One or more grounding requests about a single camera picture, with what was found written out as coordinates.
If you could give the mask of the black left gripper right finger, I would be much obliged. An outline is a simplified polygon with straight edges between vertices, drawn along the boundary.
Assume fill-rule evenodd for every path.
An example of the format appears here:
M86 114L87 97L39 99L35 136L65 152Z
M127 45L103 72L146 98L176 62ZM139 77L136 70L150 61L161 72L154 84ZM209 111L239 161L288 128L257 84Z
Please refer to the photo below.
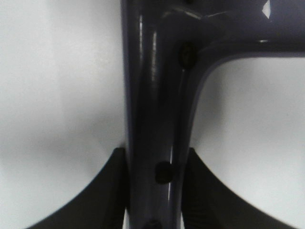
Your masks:
M185 167L182 214L186 229L286 228L226 187L193 148Z

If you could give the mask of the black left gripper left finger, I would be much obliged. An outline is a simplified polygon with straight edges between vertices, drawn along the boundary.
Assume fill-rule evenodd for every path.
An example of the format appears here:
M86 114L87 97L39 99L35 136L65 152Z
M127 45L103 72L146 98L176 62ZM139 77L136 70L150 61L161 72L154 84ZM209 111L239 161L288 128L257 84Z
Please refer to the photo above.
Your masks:
M33 229L121 229L128 195L124 148L116 148L92 182Z

